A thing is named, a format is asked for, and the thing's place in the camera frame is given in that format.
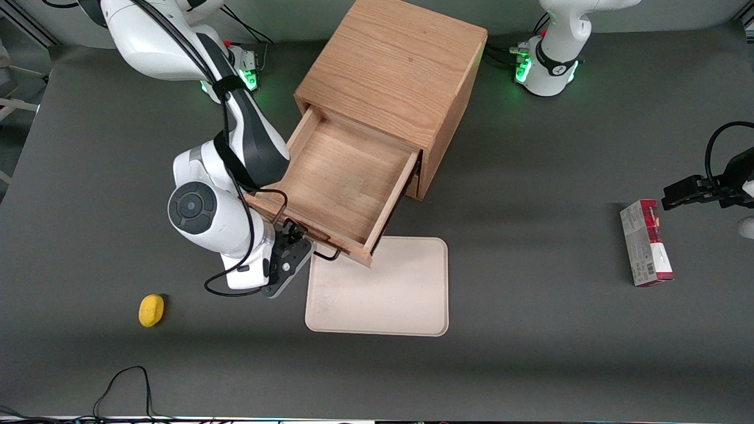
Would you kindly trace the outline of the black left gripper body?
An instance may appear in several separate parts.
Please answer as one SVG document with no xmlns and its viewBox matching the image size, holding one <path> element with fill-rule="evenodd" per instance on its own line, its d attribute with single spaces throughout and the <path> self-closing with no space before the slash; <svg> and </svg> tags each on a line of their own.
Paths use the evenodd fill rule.
<svg viewBox="0 0 754 424">
<path fill-rule="evenodd" d="M 752 194 L 745 190 L 745 185 L 751 183 L 753 172 L 753 148 L 734 156 L 728 161 L 724 172 L 716 176 L 720 195 L 719 206 L 721 208 L 738 205 L 753 209 Z"/>
</svg>

